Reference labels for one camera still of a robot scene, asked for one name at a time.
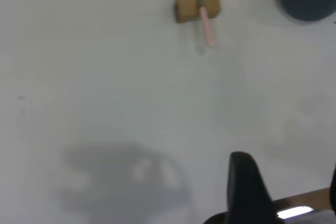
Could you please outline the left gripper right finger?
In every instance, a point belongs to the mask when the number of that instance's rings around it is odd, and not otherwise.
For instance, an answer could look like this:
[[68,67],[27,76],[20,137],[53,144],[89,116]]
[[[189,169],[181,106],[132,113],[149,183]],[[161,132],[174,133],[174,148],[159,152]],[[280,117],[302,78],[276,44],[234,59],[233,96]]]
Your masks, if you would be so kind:
[[334,168],[331,185],[329,188],[330,206],[333,210],[336,210],[336,167]]

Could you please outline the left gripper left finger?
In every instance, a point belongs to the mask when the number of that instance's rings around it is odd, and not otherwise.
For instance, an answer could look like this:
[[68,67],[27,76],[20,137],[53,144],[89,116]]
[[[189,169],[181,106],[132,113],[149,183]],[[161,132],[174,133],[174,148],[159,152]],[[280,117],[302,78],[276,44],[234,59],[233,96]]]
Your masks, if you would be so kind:
[[278,217],[253,157],[233,152],[227,182],[227,223],[277,223]]

